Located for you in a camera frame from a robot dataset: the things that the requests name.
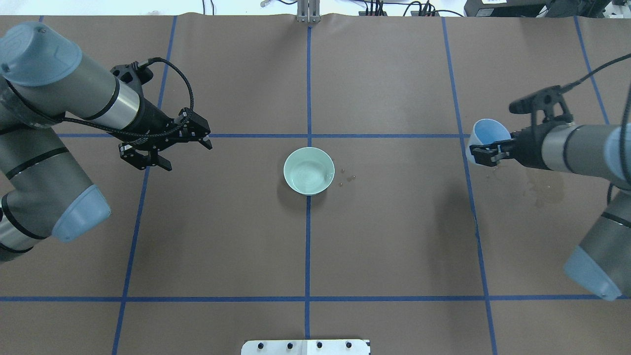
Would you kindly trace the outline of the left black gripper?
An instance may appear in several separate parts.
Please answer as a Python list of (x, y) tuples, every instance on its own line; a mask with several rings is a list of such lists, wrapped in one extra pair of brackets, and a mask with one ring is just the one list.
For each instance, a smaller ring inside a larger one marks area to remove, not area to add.
[(161, 156), (162, 151), (174, 144), (190, 142), (211, 150), (210, 133), (208, 121), (191, 108), (185, 107), (176, 118), (171, 118), (145, 101), (133, 125), (118, 135), (119, 156), (135, 168), (152, 166), (172, 171), (172, 164)]

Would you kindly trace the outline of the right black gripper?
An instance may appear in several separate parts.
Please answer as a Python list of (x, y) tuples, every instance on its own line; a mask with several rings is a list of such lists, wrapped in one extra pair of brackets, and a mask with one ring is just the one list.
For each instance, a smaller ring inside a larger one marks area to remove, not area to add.
[(475, 164), (480, 166), (492, 168), (501, 160), (515, 159), (526, 168), (550, 170), (543, 160), (542, 146), (546, 135), (555, 127), (554, 123), (537, 124), (511, 132), (512, 140), (469, 144), (469, 150)]

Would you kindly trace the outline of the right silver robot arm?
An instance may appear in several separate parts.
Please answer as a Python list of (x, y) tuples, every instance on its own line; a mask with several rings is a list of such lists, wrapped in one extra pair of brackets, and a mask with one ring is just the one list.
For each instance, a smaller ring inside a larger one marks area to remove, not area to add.
[(630, 186), (619, 128), (562, 124), (519, 135), (491, 168), (467, 153), (492, 294), (630, 294)]

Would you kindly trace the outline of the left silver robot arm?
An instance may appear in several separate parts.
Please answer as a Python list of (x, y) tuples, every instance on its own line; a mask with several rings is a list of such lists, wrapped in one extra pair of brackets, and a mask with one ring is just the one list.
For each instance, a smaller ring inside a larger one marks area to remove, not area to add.
[(212, 148), (207, 120), (189, 105), (171, 118), (144, 95), (150, 66), (164, 58), (105, 69), (40, 22), (23, 22), (1, 38), (1, 173), (13, 190), (1, 198), (1, 262), (54, 237), (73, 241), (109, 218), (111, 209), (53, 126), (75, 123), (120, 141), (120, 158), (138, 170), (171, 171), (161, 151), (178, 143)]

